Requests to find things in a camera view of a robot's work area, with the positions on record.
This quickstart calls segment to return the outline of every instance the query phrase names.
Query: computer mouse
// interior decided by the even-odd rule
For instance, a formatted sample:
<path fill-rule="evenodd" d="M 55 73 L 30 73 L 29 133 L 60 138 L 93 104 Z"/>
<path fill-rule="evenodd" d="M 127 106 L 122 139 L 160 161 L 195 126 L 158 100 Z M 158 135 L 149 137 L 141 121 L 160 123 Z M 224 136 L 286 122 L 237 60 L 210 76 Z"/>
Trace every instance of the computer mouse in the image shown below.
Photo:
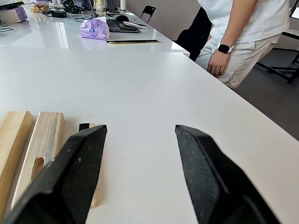
<path fill-rule="evenodd" d="M 124 21 L 129 22 L 129 18 L 126 17 L 125 15 L 117 16 L 117 17 L 115 18 L 115 20 L 117 20 L 117 21 L 122 21 L 122 22 L 124 22 Z"/>

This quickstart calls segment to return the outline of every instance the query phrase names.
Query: white t-shirt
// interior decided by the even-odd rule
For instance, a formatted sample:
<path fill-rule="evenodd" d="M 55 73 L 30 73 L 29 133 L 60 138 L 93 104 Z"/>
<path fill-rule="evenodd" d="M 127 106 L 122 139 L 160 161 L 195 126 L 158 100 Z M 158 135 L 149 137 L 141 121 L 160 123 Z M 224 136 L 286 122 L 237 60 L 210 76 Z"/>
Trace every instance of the white t-shirt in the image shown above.
<path fill-rule="evenodd" d="M 214 24 L 211 36 L 221 41 L 228 26 L 233 0 L 198 0 L 198 2 Z M 280 34 L 289 26 L 289 0 L 259 0 L 236 43 L 259 41 Z"/>

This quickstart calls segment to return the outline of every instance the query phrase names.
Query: light wood piece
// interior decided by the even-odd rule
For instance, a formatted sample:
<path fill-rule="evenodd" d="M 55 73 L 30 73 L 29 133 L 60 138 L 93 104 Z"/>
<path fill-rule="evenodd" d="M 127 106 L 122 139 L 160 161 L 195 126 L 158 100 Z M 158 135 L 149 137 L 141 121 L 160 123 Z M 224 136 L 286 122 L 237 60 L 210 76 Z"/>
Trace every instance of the light wood piece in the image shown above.
<path fill-rule="evenodd" d="M 32 122 L 28 111 L 11 111 L 0 124 L 0 221 Z"/>
<path fill-rule="evenodd" d="M 91 128 L 91 127 L 95 127 L 94 123 L 87 123 L 87 124 L 80 124 L 79 126 L 79 130 L 85 129 L 85 128 Z M 93 199 L 92 199 L 92 203 L 90 204 L 90 208 L 93 209 L 95 207 L 98 206 L 98 186 L 96 187 L 94 194 L 93 194 Z"/>
<path fill-rule="evenodd" d="M 53 160 L 60 150 L 64 126 L 64 115 L 55 112 L 40 112 L 25 155 L 12 206 L 19 200 L 25 189 L 38 172 Z"/>
<path fill-rule="evenodd" d="M 89 128 L 91 128 L 91 127 L 95 127 L 95 123 L 90 123 Z M 98 186 L 96 186 L 94 194 L 93 194 L 92 203 L 90 204 L 91 209 L 98 206 L 98 193 L 97 193 L 97 191 L 98 191 Z"/>

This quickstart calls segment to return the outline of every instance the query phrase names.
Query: charger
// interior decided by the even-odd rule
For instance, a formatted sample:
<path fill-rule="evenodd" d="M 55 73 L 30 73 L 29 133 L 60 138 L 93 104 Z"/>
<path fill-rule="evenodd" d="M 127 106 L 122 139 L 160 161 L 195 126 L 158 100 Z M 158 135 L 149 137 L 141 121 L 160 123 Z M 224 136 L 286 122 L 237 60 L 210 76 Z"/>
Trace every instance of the charger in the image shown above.
<path fill-rule="evenodd" d="M 52 11 L 51 15 L 52 15 L 52 17 L 56 17 L 56 18 L 65 18 L 66 17 L 66 12 Z"/>

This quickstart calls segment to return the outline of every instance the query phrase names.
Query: white table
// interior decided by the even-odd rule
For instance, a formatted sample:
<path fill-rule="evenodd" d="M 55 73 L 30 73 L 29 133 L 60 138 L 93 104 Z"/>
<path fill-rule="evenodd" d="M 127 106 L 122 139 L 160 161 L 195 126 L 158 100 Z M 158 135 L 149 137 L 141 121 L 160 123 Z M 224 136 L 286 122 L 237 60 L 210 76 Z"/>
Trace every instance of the white table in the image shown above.
<path fill-rule="evenodd" d="M 54 72 L 45 58 L 63 63 Z M 281 223 L 298 223 L 299 142 L 182 54 L 1 49 L 0 118 L 9 110 L 63 112 L 64 139 L 79 123 L 107 124 L 89 224 L 197 223 L 176 124 L 213 136 Z"/>
<path fill-rule="evenodd" d="M 111 33 L 110 40 L 151 40 L 160 43 L 144 44 L 107 44 L 105 41 L 80 37 L 80 24 L 75 22 L 73 14 L 67 18 L 51 18 L 43 14 L 30 12 L 33 5 L 25 5 L 28 21 L 10 23 L 7 27 L 13 31 L 0 34 L 0 47 L 42 48 L 42 49 L 90 49 L 102 51 L 145 51 L 178 52 L 189 57 L 190 53 L 143 22 L 131 12 L 127 13 L 130 21 L 146 24 L 149 29 L 141 29 L 139 34 Z"/>

